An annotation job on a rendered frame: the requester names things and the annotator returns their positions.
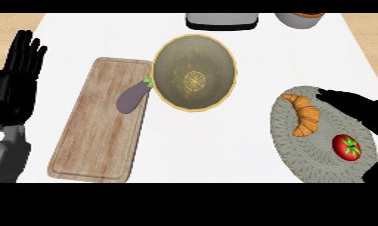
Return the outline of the red tomato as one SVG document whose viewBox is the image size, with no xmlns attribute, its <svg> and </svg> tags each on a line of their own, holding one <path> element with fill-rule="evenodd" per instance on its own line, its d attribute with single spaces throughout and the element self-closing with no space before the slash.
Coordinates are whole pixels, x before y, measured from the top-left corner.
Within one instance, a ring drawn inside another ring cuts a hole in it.
<svg viewBox="0 0 378 226">
<path fill-rule="evenodd" d="M 346 161 L 356 161 L 362 156 L 362 147 L 357 140 L 346 135 L 340 134 L 332 139 L 332 149 L 335 154 Z"/>
</svg>

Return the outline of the wooden cutting board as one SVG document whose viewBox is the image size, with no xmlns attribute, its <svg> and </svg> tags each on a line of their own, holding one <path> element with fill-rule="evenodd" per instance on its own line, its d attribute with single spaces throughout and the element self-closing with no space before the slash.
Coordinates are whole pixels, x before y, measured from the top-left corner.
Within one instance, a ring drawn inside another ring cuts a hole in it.
<svg viewBox="0 0 378 226">
<path fill-rule="evenodd" d="M 96 59 L 50 159 L 50 177 L 89 182 L 127 181 L 148 97 L 130 114 L 117 110 L 117 100 L 149 73 L 149 61 Z"/>
</svg>

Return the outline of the purple eggplant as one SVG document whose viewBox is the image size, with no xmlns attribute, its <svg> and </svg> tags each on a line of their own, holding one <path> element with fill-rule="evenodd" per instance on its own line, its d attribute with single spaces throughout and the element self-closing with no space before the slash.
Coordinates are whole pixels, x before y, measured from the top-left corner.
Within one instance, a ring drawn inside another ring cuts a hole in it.
<svg viewBox="0 0 378 226">
<path fill-rule="evenodd" d="M 154 88 L 151 78 L 145 78 L 136 85 L 133 85 L 120 95 L 117 99 L 117 109 L 123 114 L 130 114 L 136 109 L 143 96 Z"/>
</svg>

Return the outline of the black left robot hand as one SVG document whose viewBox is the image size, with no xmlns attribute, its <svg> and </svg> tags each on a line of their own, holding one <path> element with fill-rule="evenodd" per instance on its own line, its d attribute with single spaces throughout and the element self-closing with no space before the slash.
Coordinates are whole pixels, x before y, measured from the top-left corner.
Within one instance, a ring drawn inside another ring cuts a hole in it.
<svg viewBox="0 0 378 226">
<path fill-rule="evenodd" d="M 47 47 L 19 30 L 0 70 L 0 126 L 22 125 L 34 111 L 37 80 Z"/>
</svg>

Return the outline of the olive bowl with yellow rim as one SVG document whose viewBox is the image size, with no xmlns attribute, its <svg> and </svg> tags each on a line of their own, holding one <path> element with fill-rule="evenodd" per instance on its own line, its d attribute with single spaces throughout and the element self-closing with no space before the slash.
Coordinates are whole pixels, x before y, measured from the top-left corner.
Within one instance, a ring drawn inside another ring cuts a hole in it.
<svg viewBox="0 0 378 226">
<path fill-rule="evenodd" d="M 219 106 L 236 85 L 236 61 L 213 37 L 188 34 L 159 49 L 151 69 L 154 89 L 162 101 L 186 112 Z"/>
</svg>

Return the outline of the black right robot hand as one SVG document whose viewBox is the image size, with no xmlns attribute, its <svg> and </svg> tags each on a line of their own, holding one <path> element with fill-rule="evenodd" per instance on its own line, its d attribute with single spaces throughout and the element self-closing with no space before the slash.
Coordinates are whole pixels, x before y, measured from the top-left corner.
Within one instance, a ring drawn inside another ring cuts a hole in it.
<svg viewBox="0 0 378 226">
<path fill-rule="evenodd" d="M 326 102 L 378 135 L 378 100 L 359 94 L 317 89 L 316 98 Z"/>
</svg>

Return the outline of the golden croissant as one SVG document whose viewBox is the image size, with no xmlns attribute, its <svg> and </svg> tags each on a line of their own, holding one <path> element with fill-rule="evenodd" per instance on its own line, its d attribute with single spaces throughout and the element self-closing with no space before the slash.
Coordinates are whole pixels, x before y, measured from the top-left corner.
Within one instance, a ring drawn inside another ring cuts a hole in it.
<svg viewBox="0 0 378 226">
<path fill-rule="evenodd" d="M 297 114 L 298 124 L 292 131 L 292 135 L 295 137 L 307 137 L 319 129 L 319 109 L 312 105 L 310 99 L 306 96 L 282 94 L 281 97 L 291 103 Z"/>
</svg>

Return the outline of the grey woven round placemat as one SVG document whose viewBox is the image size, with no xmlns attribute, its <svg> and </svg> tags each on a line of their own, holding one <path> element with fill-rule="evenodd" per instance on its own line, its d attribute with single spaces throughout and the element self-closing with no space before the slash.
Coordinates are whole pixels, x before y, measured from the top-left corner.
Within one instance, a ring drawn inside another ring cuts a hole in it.
<svg viewBox="0 0 378 226">
<path fill-rule="evenodd" d="M 281 159 L 292 174 L 306 183 L 362 183 L 363 173 L 378 162 L 377 145 L 371 131 L 362 123 L 316 98 L 317 88 L 292 87 L 285 94 L 306 96 L 317 108 L 317 131 L 295 137 L 298 116 L 289 101 L 278 97 L 270 113 L 270 134 Z M 356 161 L 344 160 L 332 149 L 332 139 L 346 134 L 357 140 L 362 155 Z"/>
</svg>

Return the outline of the grey pot with orange rim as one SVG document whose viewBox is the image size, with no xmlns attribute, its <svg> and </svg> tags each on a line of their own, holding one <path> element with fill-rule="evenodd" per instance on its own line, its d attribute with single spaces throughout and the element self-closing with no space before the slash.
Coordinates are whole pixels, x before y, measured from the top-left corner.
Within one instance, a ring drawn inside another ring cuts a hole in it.
<svg viewBox="0 0 378 226">
<path fill-rule="evenodd" d="M 317 24 L 323 13 L 276 13 L 276 17 L 288 27 L 309 29 Z"/>
</svg>

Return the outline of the grey and black appliance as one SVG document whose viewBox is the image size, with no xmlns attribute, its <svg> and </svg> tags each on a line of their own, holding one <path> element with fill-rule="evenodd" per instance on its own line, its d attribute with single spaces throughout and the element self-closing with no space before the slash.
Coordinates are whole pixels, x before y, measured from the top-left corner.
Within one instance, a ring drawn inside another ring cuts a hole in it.
<svg viewBox="0 0 378 226">
<path fill-rule="evenodd" d="M 239 31 L 254 29 L 257 13 L 188 13 L 186 26 L 195 30 Z"/>
</svg>

